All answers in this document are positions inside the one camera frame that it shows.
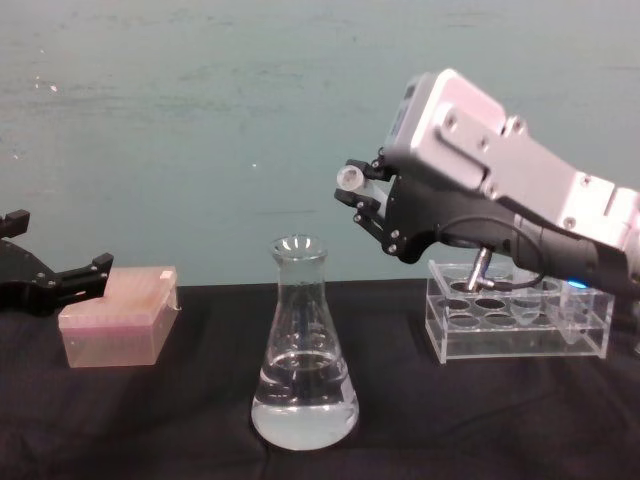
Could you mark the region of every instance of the black table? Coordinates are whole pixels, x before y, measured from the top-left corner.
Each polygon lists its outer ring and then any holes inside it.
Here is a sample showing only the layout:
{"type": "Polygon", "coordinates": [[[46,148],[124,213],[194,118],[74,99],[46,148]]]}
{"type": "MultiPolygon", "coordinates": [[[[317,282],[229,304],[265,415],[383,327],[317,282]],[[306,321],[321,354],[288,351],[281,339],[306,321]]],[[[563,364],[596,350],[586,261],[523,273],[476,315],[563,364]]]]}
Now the black table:
{"type": "Polygon", "coordinates": [[[153,367],[70,369],[55,319],[0,321],[0,478],[639,479],[640,358],[450,361],[423,334],[422,281],[327,285],[360,400],[329,449],[291,453],[250,406],[273,285],[187,287],[153,367]]]}

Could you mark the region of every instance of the flask neck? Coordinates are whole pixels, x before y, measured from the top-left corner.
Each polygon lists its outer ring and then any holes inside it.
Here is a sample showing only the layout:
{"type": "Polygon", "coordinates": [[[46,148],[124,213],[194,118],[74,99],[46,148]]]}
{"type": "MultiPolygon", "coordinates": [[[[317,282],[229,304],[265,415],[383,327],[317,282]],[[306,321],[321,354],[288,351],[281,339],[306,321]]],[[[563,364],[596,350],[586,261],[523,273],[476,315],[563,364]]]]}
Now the flask neck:
{"type": "Polygon", "coordinates": [[[324,293],[324,259],[280,260],[278,285],[293,287],[304,285],[324,293]]]}

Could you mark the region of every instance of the glass flask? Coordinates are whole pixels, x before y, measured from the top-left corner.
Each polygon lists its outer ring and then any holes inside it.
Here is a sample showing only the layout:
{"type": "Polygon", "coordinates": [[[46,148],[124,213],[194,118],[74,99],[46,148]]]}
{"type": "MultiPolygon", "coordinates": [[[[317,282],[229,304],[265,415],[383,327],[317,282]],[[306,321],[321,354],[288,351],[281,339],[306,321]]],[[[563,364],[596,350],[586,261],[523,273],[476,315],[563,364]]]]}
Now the glass flask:
{"type": "Polygon", "coordinates": [[[358,399],[325,298],[327,250],[308,235],[276,240],[278,303],[251,419],[269,443],[315,450],[344,438],[358,399]]]}

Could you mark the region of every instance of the painted wall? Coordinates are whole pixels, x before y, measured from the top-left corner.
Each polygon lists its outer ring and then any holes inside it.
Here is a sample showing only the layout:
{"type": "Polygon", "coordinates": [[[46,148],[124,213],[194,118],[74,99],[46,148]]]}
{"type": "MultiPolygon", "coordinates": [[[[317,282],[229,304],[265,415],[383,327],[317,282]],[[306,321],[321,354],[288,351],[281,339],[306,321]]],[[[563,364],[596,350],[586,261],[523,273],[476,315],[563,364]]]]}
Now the painted wall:
{"type": "Polygon", "coordinates": [[[109,251],[183,284],[269,282],[270,240],[307,231],[329,279],[423,276],[333,199],[406,81],[456,68],[640,188],[638,18],[632,0],[3,0],[0,210],[32,212],[17,243],[56,269],[109,251]]]}

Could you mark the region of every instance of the water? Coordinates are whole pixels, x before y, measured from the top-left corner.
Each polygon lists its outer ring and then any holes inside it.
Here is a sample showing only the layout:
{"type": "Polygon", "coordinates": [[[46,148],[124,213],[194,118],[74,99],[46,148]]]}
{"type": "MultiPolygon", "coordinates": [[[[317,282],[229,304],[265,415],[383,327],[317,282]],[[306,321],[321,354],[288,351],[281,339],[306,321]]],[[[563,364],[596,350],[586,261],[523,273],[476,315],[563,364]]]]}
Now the water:
{"type": "Polygon", "coordinates": [[[318,351],[276,357],[260,372],[251,417],[263,438],[288,450],[314,450],[341,440],[358,418],[344,360],[318,351]]]}

